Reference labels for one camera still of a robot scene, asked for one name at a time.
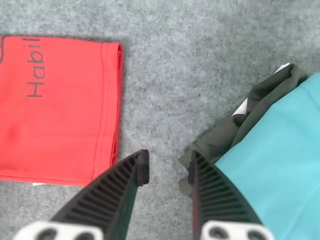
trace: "black plastic part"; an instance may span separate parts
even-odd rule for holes
[[[202,226],[210,220],[261,224],[250,204],[223,172],[197,151],[193,151],[191,161],[194,239],[199,239]]]
[[[105,240],[124,240],[137,189],[148,182],[149,152],[140,150],[102,173],[51,221],[96,226]]]

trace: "white tag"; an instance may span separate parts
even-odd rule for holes
[[[33,182],[33,183],[32,183],[32,187],[34,187],[34,186],[40,186],[40,185],[45,185],[45,183],[43,183],[43,182]]]
[[[290,65],[290,62],[287,62],[286,64],[281,65],[273,74],[279,72],[280,70],[284,69],[285,67],[288,67]],[[247,106],[248,106],[248,98],[246,98],[241,105],[235,110],[235,112],[231,115],[236,114],[247,114]]]

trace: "red folded fabric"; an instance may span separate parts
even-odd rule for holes
[[[119,43],[0,36],[0,180],[85,186],[117,158]]]

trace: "stitching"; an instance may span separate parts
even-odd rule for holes
[[[9,177],[14,179],[33,179],[33,180],[54,180],[54,181],[61,181],[61,182],[71,182],[71,183],[90,183],[90,181],[77,181],[77,180],[64,180],[64,179],[56,179],[56,178],[38,178],[38,177],[28,177],[28,176],[11,176],[11,175],[0,175],[0,177]]]
[[[308,94],[308,96],[310,97],[310,99],[313,101],[313,103],[316,105],[316,107],[318,108],[318,111],[320,112],[320,106],[318,105],[318,103],[316,102],[316,100],[312,97],[311,93],[303,86],[300,85],[300,87],[306,92],[306,94]]]
[[[107,56],[107,58],[106,58],[106,68],[108,69],[108,52],[109,52],[109,44],[108,44],[108,47],[107,47],[107,49],[106,49],[106,56]],[[109,96],[109,83],[110,83],[110,81],[109,81],[109,75],[107,74],[106,75],[106,80],[107,80],[107,86],[106,86],[106,88],[107,88],[107,93],[108,93],[108,96]],[[109,110],[109,108],[108,108],[108,106],[109,106],[109,97],[107,98],[107,100],[106,100],[106,119],[105,119],[105,125],[104,125],[104,130],[103,130],[103,136],[102,136],[102,143],[101,143],[101,148],[100,148],[100,156],[99,156],[99,167],[98,167],[98,171],[99,171],[99,173],[100,173],[100,162],[101,162],[101,156],[102,156],[102,148],[103,148],[103,146],[104,146],[104,140],[105,140],[105,135],[106,135],[106,129],[107,129],[107,125],[108,125],[108,110]]]
[[[102,66],[102,104],[101,104],[101,114],[100,114],[100,126],[99,126],[99,130],[98,130],[98,134],[96,136],[96,142],[95,142],[95,150],[94,150],[94,157],[93,157],[93,167],[92,167],[91,181],[94,179],[94,174],[95,174],[96,154],[97,154],[98,141],[99,141],[99,136],[100,136],[100,132],[101,132],[102,117],[103,117],[103,111],[104,111],[104,98],[105,98],[104,82],[105,81],[104,81],[104,65],[103,65],[103,58],[102,58],[102,47],[103,47],[103,45],[104,44],[102,43],[101,47],[100,47],[101,66]]]

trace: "screw hole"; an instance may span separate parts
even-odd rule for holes
[[[258,231],[249,231],[248,237],[250,240],[266,240],[265,236]]]
[[[57,231],[53,228],[49,228],[40,232],[36,240],[54,240],[57,235]]]
[[[210,235],[210,237],[216,238],[216,239],[227,239],[228,238],[227,232],[220,227],[211,228],[209,231],[209,235]]]
[[[94,236],[91,233],[81,233],[75,240],[94,240]]]

